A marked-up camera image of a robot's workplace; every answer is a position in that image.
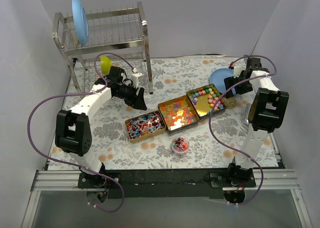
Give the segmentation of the gold tin of candies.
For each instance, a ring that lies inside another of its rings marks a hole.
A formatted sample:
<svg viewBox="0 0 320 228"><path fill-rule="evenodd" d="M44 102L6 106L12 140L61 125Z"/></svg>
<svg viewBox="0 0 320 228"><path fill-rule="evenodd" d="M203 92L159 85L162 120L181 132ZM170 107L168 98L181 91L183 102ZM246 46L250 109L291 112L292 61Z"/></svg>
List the gold tin of candies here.
<svg viewBox="0 0 320 228"><path fill-rule="evenodd" d="M125 128L131 143L137 143L164 133L167 126L159 111L152 111L126 120Z"/></svg>

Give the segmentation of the tin of colourful star candies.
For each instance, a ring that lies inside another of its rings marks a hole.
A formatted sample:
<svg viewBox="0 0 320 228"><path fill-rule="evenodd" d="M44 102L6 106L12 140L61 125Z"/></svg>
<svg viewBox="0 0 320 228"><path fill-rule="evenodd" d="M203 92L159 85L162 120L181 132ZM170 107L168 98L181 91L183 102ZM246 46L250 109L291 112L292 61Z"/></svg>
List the tin of colourful star candies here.
<svg viewBox="0 0 320 228"><path fill-rule="evenodd" d="M213 116L223 113L228 107L223 99L218 101L221 94L214 84L195 88L188 91L186 95L195 108L200 120L209 118L214 105Z"/></svg>

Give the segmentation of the tin of gummy candies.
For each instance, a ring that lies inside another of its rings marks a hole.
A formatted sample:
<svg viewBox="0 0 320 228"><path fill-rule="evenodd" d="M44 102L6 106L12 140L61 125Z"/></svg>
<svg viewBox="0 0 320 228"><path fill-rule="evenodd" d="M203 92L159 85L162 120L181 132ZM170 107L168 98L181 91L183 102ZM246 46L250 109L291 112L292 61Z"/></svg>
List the tin of gummy candies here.
<svg viewBox="0 0 320 228"><path fill-rule="evenodd" d="M198 125L199 117L187 96L181 96L158 104L158 110L169 135Z"/></svg>

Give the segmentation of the clear glass jar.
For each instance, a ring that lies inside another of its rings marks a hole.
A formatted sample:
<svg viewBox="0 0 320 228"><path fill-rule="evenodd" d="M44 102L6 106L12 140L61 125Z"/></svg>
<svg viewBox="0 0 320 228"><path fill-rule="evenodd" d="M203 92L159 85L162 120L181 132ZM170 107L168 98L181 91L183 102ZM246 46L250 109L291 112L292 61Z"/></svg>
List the clear glass jar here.
<svg viewBox="0 0 320 228"><path fill-rule="evenodd" d="M189 140L184 136L175 137L171 142L171 150L175 155L184 155L190 147Z"/></svg>

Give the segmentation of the gold round jar lid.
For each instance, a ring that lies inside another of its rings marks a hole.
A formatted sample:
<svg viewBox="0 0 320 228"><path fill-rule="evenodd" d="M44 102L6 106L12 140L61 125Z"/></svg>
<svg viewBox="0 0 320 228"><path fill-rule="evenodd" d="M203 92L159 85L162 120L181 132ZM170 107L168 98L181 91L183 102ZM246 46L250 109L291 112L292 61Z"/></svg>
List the gold round jar lid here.
<svg viewBox="0 0 320 228"><path fill-rule="evenodd" d="M234 97L225 100L228 109L234 109L237 106L237 101Z"/></svg>

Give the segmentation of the silver metal scoop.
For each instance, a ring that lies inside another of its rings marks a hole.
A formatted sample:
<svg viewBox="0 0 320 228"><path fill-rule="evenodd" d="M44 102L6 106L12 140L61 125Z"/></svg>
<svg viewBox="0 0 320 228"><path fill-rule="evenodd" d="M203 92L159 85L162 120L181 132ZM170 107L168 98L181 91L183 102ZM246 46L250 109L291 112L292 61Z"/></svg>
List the silver metal scoop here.
<svg viewBox="0 0 320 228"><path fill-rule="evenodd" d="M244 111L244 122L246 125L249 125L252 121L252 115L251 115L251 104L247 103Z"/></svg>

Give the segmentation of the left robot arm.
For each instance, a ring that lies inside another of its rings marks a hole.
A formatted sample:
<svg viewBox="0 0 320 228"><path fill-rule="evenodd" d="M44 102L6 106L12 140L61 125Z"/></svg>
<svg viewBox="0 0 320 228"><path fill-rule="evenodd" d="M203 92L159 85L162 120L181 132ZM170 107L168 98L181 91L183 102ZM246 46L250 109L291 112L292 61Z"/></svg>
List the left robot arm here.
<svg viewBox="0 0 320 228"><path fill-rule="evenodd" d="M103 187L106 175L103 163L91 150L92 132L90 120L105 102L112 97L124 100L127 106L136 110L146 110L144 88L139 88L142 73L126 77L124 69L111 66L107 75L95 81L90 95L69 110L60 110L56 117L55 145L69 153L79 164L82 172L90 174L89 182L96 188Z"/></svg>

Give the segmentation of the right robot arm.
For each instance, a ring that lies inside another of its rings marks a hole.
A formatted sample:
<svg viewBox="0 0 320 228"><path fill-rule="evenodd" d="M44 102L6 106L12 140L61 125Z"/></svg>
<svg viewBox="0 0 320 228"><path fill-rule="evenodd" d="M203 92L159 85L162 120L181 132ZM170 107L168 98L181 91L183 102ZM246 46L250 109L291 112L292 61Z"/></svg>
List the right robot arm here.
<svg viewBox="0 0 320 228"><path fill-rule="evenodd" d="M281 91L272 82L272 73L261 64L262 56L244 56L245 66L232 62L233 76L224 79L225 97L254 91L255 97L246 112L248 132L240 150L227 168L226 181L231 186L246 184L253 177L254 159L262 144L283 123L289 101L288 92Z"/></svg>

